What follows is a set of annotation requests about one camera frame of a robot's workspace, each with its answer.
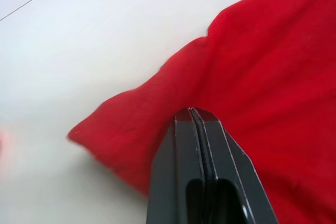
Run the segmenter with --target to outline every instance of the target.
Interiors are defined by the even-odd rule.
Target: white surface
[[[0,0],[0,19],[27,0]],[[0,223],[145,223],[146,200],[65,135],[238,0],[34,0],[0,22]]]

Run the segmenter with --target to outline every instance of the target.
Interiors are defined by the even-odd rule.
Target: red cushion
[[[172,115],[214,112],[247,152],[280,223],[336,223],[336,0],[243,0],[69,138],[147,194]]]

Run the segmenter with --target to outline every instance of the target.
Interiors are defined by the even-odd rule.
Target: red fabric
[[[214,112],[251,157],[280,223],[336,223],[336,0],[243,0],[69,138],[148,193],[172,115]]]

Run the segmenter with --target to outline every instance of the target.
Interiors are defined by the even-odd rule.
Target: white table
[[[0,0],[0,19],[28,0]],[[145,223],[146,199],[66,141],[238,0],[33,0],[0,22],[1,224]]]

